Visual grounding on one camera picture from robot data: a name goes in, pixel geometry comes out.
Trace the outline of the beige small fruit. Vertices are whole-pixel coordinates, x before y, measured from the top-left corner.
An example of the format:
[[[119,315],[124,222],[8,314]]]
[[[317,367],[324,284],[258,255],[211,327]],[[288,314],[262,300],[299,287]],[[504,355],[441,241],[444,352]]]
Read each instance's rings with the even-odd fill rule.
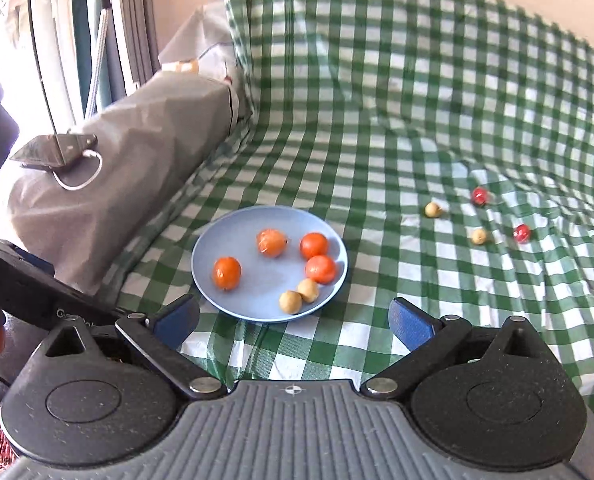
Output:
[[[442,216],[442,208],[435,202],[429,202],[424,208],[424,214],[427,218],[436,219]]]
[[[280,309],[289,315],[297,314],[303,305],[303,297],[295,290],[282,292],[279,298]]]
[[[483,245],[488,240],[488,232],[483,228],[472,230],[472,233],[470,233],[470,239],[477,246]]]

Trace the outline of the beige round fruit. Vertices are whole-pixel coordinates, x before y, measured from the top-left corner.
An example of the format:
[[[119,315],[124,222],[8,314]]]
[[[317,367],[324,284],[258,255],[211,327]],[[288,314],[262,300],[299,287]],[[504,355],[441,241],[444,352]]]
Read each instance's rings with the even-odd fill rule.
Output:
[[[297,286],[297,292],[306,304],[313,304],[319,298],[319,284],[312,278],[305,278]]]

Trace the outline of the large orange fruit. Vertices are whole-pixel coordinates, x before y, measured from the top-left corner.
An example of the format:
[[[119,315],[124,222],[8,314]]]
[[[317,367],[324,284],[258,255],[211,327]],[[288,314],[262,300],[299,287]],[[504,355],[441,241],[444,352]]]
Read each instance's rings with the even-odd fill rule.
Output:
[[[310,232],[300,240],[299,250],[305,260],[315,256],[326,256],[329,252],[329,240],[322,233]]]

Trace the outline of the black phone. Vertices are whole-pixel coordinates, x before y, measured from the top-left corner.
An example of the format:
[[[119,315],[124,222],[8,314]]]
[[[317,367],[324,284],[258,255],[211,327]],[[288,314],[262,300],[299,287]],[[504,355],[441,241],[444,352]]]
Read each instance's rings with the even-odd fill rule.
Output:
[[[64,133],[36,136],[10,156],[25,168],[61,170],[73,166],[98,144],[95,134]]]

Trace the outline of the red cherry fruit lower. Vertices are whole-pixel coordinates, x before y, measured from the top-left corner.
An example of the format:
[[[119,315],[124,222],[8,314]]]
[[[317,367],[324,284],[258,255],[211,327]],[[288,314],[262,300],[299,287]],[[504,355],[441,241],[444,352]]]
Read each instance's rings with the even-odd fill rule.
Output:
[[[526,244],[529,242],[531,238],[531,229],[527,226],[526,223],[518,224],[514,228],[514,240],[518,244]]]

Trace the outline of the red cherry fruit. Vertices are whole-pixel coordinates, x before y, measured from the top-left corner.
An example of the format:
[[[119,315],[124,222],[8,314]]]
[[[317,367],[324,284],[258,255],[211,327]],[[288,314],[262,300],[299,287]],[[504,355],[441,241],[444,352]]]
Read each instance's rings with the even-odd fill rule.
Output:
[[[482,186],[472,190],[472,203],[477,207],[484,207],[490,202],[489,192]]]
[[[514,228],[514,240],[518,244],[526,244],[529,242],[531,238],[531,229],[527,226],[526,223],[518,224]]]

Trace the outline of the light blue plate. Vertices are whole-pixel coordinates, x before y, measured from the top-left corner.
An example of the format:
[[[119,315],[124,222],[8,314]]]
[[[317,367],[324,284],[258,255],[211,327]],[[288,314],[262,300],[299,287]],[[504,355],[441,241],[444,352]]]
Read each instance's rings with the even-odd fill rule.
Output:
[[[269,258],[259,252],[257,235],[276,229],[287,237],[282,255]],[[306,277],[307,260],[299,250],[301,239],[318,232],[329,242],[335,275],[319,286],[319,296],[305,302],[295,314],[280,308],[280,296],[295,290]],[[241,265],[242,276],[231,292],[213,280],[218,259],[232,257]],[[328,304],[339,292],[347,275],[348,253],[341,237],[324,220],[308,211],[285,206],[253,206],[225,214],[209,223],[198,237],[191,256],[193,281],[204,298],[220,311],[256,323],[285,323],[303,318]]]

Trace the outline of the red cherry fruit upper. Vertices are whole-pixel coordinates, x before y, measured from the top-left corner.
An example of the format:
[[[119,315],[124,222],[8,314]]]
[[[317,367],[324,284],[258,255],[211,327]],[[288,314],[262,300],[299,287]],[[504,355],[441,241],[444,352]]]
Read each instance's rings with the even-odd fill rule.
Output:
[[[484,207],[490,202],[489,192],[482,186],[472,190],[472,203],[477,207]]]

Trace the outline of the green white checkered cloth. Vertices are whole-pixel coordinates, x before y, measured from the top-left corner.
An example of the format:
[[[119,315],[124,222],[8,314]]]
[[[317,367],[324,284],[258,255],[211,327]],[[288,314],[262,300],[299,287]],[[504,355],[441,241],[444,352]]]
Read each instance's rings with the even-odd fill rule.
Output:
[[[223,382],[363,382],[404,353],[387,323],[402,296],[482,326],[525,316],[594,411],[594,48],[500,0],[225,5],[253,115],[116,260],[119,306],[190,292],[213,219],[293,206],[343,238],[346,281],[287,324],[204,306],[182,350]]]

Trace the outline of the window frame and blinds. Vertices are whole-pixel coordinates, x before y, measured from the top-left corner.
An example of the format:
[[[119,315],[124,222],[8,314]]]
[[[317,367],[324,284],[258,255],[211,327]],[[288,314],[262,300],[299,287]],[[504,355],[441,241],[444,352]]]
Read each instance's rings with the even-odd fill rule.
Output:
[[[4,104],[25,136],[70,130],[158,69],[153,0],[0,0]]]

